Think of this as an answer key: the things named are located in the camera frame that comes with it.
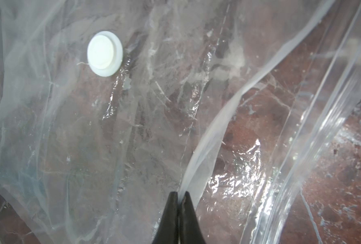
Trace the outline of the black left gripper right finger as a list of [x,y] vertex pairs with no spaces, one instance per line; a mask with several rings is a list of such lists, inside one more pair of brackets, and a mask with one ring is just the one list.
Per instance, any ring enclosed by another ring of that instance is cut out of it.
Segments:
[[180,244],[206,244],[201,232],[189,192],[186,192],[178,208]]

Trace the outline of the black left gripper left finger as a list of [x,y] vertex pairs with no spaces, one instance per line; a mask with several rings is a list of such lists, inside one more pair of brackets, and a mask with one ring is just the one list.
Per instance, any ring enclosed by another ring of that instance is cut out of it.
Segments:
[[178,194],[170,192],[152,244],[178,244]]

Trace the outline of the clear plastic vacuum bag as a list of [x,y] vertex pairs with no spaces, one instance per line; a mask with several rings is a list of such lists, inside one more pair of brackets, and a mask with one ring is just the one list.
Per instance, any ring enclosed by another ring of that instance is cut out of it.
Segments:
[[276,244],[360,99],[361,1],[0,1],[0,194],[44,244],[150,243],[172,191]]

